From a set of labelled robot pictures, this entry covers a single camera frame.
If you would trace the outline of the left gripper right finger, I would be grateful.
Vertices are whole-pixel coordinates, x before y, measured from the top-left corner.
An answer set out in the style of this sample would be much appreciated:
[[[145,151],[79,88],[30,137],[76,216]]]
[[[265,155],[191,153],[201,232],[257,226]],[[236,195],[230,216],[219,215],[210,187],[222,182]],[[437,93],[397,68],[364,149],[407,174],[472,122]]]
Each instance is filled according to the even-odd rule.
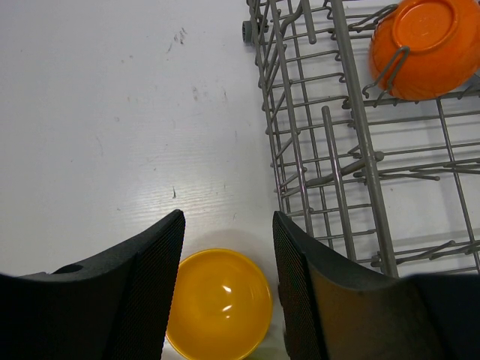
[[[479,277],[367,269],[272,221],[278,293],[291,359],[477,359]]]

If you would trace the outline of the orange bowl white inside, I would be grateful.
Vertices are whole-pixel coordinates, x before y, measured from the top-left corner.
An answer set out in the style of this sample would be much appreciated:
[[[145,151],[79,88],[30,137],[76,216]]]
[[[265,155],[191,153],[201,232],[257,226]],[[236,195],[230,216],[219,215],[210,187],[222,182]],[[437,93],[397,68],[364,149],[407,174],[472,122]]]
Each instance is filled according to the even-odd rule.
[[[479,3],[401,1],[376,27],[368,66],[379,88],[402,100],[456,89],[479,69]]]

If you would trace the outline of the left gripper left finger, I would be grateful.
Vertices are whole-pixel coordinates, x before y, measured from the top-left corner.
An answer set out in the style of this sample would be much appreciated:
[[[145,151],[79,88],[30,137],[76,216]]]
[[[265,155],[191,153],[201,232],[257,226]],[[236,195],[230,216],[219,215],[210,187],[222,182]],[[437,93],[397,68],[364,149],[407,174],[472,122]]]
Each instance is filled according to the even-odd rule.
[[[53,273],[1,276],[3,359],[159,359],[185,234],[180,210]]]

